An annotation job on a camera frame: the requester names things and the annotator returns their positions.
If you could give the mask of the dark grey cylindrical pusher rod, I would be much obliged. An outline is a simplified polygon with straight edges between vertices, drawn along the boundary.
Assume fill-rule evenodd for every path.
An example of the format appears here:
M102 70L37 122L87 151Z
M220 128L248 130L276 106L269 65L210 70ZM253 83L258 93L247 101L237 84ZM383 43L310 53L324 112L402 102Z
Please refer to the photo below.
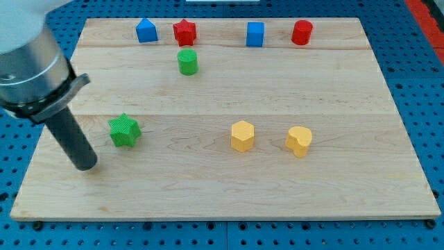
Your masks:
M97 154L68 107L48 118L45 125L77 170L95 166Z

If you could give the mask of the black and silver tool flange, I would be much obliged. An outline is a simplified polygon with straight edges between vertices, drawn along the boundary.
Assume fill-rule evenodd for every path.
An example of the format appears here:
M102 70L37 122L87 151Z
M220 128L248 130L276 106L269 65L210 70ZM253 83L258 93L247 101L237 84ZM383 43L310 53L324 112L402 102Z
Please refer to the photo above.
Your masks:
M29 119L35 124L43 123L66 108L80 89L90 83L90 79L88 74L77 76L69 60L65 61L69 75L58 89L50 92L43 99L30 103L8 103L1 99L1 107L13 117Z

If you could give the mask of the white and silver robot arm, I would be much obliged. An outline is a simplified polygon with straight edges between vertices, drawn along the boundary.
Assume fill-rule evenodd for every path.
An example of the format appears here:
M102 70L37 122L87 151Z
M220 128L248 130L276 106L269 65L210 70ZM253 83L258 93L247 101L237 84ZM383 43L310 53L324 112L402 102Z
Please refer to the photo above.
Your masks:
M74 166L93 168L97 155L68 104L89 83L76 75L46 23L65 0L1 2L1 107L45 124Z

